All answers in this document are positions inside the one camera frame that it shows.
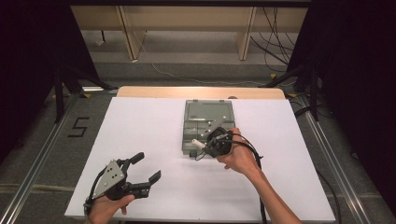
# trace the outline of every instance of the floor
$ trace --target floor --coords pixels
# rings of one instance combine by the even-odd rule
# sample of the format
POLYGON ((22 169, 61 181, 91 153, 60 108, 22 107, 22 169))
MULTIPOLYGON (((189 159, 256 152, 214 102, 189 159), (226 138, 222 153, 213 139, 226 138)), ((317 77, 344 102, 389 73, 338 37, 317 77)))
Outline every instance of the floor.
MULTIPOLYGON (((247 59, 240 61, 233 33, 148 32, 138 60, 133 62, 128 57, 121 32, 105 32, 106 42, 100 31, 82 33, 99 77, 114 86, 257 87, 270 82, 273 76, 281 76, 286 69, 285 64, 264 53, 252 41, 247 59)), ((282 54, 277 46, 266 46, 264 38, 270 35, 254 34, 252 38, 287 61, 298 34, 279 34, 289 55, 282 54)), ((292 108, 298 111, 308 105, 309 99, 304 92, 294 92, 293 81, 291 78, 278 88, 288 94, 292 108)), ((92 86, 84 80, 81 84, 92 86)), ((115 96, 114 91, 85 93, 76 96, 64 90, 66 116, 62 123, 54 125, 55 101, 50 92, 41 113, 22 138, 22 144, 1 164, 0 209, 3 213, 11 200, 15 200, 21 189, 19 186, 26 179, 32 180, 25 192, 27 197, 19 202, 15 223, 81 223, 65 217, 64 211, 111 97, 115 96), (77 131, 73 127, 78 118, 78 124, 88 129, 84 137, 70 137, 77 131), (38 166, 36 158, 44 158, 38 166)), ((348 141, 325 100, 319 97, 318 104, 318 123, 310 121, 310 113, 298 116, 297 121, 311 158, 326 179, 321 179, 321 183, 334 215, 340 216, 344 223, 396 223, 359 159, 350 155, 348 141)))

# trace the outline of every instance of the gray device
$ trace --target gray device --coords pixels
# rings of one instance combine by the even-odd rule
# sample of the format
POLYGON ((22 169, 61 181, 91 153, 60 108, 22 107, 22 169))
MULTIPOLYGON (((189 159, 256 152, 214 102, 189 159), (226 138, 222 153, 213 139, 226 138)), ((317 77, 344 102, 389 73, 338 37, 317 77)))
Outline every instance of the gray device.
POLYGON ((235 127, 233 104, 225 100, 187 100, 184 112, 183 155, 197 157, 202 153, 199 144, 206 142, 207 136, 216 128, 225 130, 235 127))

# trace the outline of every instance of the white tabletop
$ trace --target white tabletop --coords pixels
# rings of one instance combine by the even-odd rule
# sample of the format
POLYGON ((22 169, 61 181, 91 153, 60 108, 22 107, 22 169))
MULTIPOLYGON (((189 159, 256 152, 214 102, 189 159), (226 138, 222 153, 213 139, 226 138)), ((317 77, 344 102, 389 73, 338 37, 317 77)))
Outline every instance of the white tabletop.
MULTIPOLYGON (((187 99, 113 98, 92 152, 65 212, 84 218, 93 180, 111 159, 145 159, 128 170, 128 181, 162 178, 128 215, 140 221, 261 222, 259 195, 247 179, 216 159, 195 161, 181 150, 187 99)), ((334 222, 304 139, 287 100, 233 100, 236 126, 263 156, 262 169, 286 204, 303 221, 334 222)))

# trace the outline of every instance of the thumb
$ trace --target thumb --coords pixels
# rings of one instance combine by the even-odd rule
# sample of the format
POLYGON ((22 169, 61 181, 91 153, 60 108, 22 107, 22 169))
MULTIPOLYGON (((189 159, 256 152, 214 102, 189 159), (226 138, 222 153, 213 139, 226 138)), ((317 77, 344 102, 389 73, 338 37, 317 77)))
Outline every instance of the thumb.
POLYGON ((120 207, 125 207, 134 200, 134 195, 126 195, 119 200, 120 207))

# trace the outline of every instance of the hand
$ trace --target hand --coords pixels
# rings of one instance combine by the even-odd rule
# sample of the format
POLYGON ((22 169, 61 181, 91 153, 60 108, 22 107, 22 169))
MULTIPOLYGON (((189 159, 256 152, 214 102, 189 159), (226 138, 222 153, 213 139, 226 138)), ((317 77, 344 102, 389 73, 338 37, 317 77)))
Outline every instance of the hand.
MULTIPOLYGON (((233 128, 230 131, 234 133, 234 141, 248 143, 241 136, 236 135, 241 134, 238 128, 233 128)), ((257 173, 257 171, 261 170, 254 159, 253 153, 247 147, 238 144, 233 144, 229 154, 217 156, 217 159, 219 162, 226 164, 225 169, 231 168, 243 175, 257 173)))
POLYGON ((126 215, 126 206, 133 200, 134 195, 127 195, 116 201, 111 201, 107 196, 95 199, 86 224, 107 224, 119 209, 126 215))

